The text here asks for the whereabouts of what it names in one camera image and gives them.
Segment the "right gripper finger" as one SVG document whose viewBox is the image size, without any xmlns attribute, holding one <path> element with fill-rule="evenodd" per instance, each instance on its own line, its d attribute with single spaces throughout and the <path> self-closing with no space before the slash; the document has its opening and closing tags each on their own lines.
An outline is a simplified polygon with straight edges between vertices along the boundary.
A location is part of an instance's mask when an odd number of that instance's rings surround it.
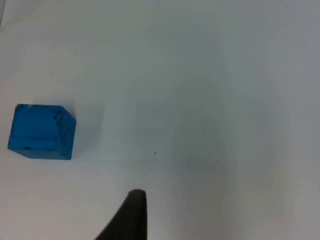
<svg viewBox="0 0 320 240">
<path fill-rule="evenodd" d="M 146 240 L 148 238 L 147 195 L 142 189 L 127 197 L 97 240 Z"/>
</svg>

